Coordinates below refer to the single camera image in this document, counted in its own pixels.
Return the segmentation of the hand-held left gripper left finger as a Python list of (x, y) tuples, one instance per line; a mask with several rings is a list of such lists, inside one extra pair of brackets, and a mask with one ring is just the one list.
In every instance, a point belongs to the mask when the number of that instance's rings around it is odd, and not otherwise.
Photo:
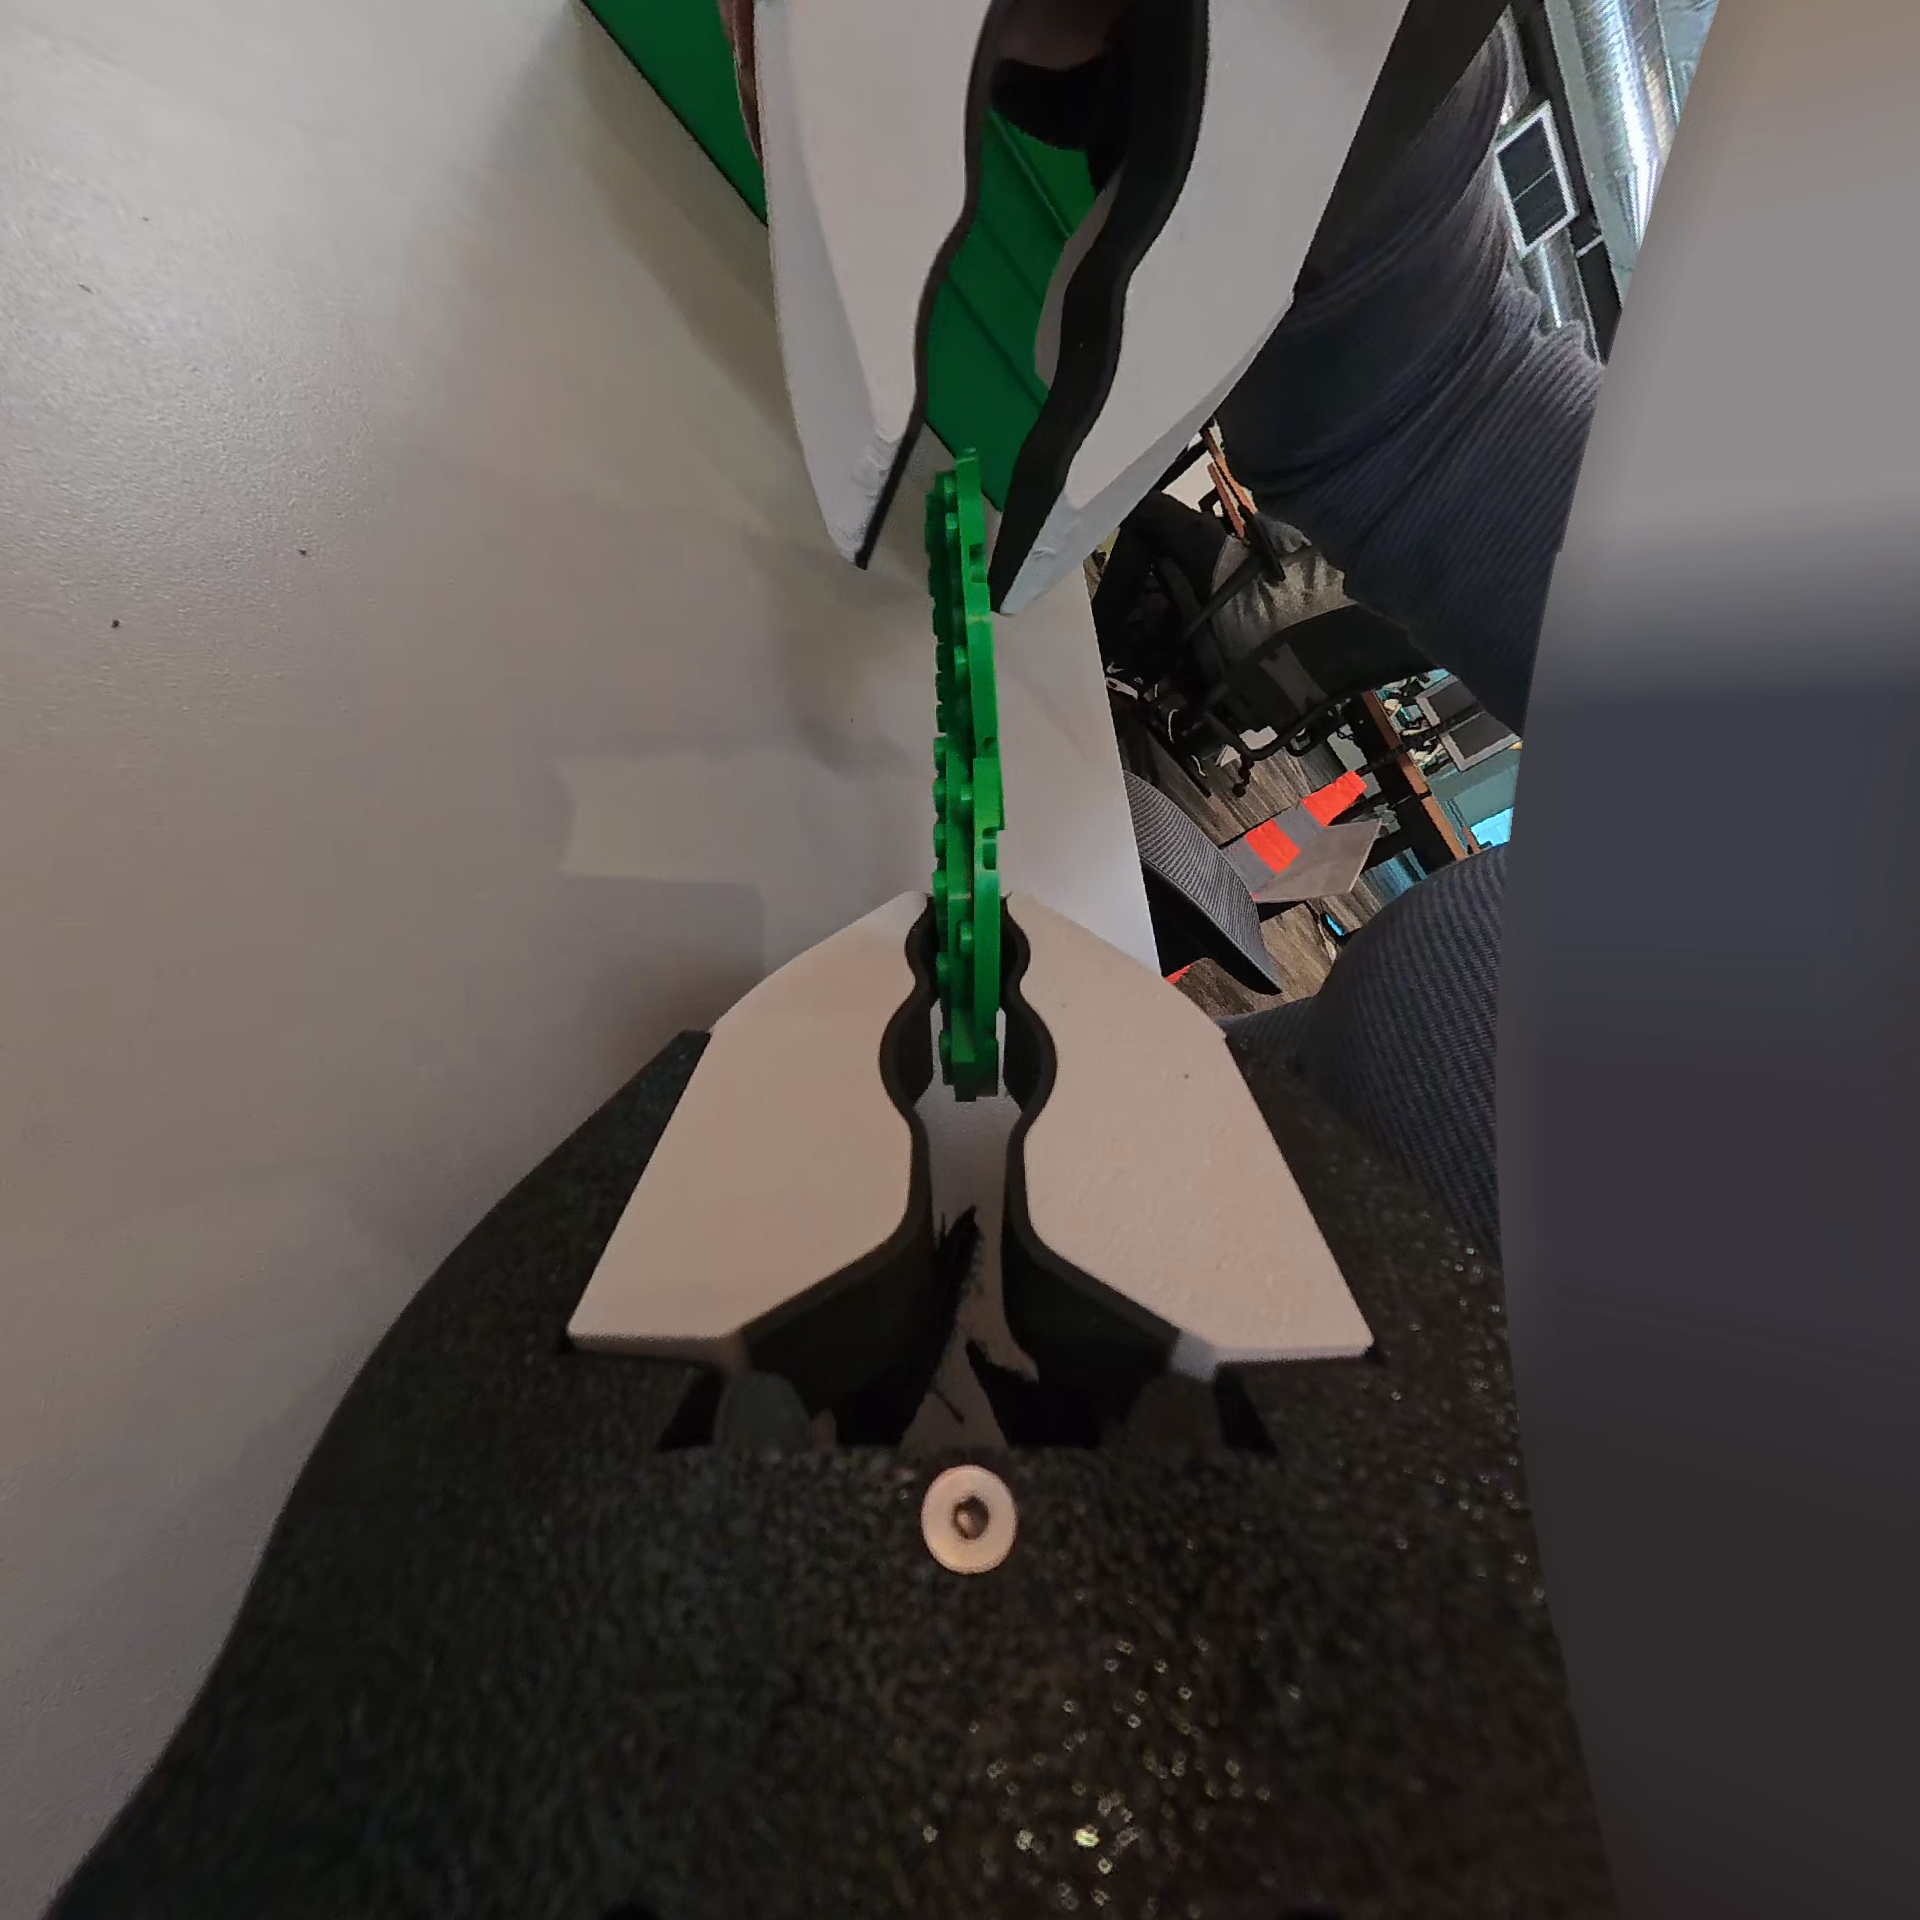
[(881, 1378), (929, 1314), (929, 903), (802, 951), (709, 1033), (570, 1311), (601, 1357)]

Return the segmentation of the silver ventilation duct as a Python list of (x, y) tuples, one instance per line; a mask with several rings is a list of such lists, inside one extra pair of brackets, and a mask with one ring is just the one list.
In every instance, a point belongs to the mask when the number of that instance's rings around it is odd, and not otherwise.
[(1546, 5), (1546, 36), (1622, 302), (1717, 5)]

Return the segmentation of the green storage bin stack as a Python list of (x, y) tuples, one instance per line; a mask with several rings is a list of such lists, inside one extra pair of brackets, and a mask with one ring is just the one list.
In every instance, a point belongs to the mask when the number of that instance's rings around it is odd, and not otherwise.
[[(744, 133), (731, 45), (715, 5), (589, 5), (585, 10), (755, 220), (763, 220), (761, 163)], [(1047, 146), (1003, 114), (986, 119), (979, 206), (929, 320), (927, 429), (952, 455), (979, 459), (979, 483), (995, 508), (1046, 403), (1035, 365), (1046, 290), (1066, 232), (1089, 204), (1085, 155)]]

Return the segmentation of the person's right forearm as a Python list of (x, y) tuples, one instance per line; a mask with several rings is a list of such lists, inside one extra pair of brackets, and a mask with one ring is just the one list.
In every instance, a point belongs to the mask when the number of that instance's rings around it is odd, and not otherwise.
[(1602, 365), (1513, 262), (1506, 91), (1498, 27), (1423, 58), (1416, 122), (1348, 157), (1219, 429), (1260, 512), (1526, 731)]

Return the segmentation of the black office chair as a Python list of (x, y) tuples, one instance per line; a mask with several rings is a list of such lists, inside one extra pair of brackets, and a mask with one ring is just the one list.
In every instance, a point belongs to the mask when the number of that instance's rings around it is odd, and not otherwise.
[(1109, 684), (1188, 760), (1316, 744), (1348, 698), (1434, 672), (1297, 528), (1255, 516), (1237, 540), (1170, 492), (1117, 528), (1089, 622)]
[(1216, 964), (1252, 993), (1282, 996), (1258, 903), (1226, 857), (1157, 783), (1131, 772), (1124, 783), (1161, 976)]

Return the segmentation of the green lego plate assembly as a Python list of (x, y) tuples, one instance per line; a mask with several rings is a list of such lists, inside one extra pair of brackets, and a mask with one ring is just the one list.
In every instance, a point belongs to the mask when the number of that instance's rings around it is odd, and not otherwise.
[(940, 1074), (958, 1102), (1000, 1090), (1003, 755), (979, 460), (929, 479), (923, 558), (935, 633), (935, 987)]

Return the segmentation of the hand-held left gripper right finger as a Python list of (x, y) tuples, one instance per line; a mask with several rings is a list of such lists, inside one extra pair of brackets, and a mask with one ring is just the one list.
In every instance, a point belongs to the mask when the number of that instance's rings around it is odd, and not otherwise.
[(1368, 1324), (1224, 1033), (1035, 895), (1003, 915), (1003, 1318), (1077, 1381), (1361, 1359)]

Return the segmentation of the person's own torso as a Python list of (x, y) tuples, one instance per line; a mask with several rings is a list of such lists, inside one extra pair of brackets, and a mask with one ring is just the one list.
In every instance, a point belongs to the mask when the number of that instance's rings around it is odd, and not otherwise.
[(1492, 1257), (1506, 869), (1506, 846), (1439, 869), (1344, 941), (1318, 993), (1224, 1024), (1255, 1090), (1308, 1090)]

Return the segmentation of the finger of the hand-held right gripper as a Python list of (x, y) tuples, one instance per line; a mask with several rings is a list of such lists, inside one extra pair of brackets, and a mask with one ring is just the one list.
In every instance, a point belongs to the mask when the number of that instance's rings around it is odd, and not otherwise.
[(1113, 177), (1055, 265), (1046, 403), (1003, 492), (988, 599), (1074, 576), (1282, 320), (1403, 5), (1135, 5)]
[(755, 7), (785, 386), (829, 543), (858, 568), (923, 424), (1000, 31), (1003, 5)]

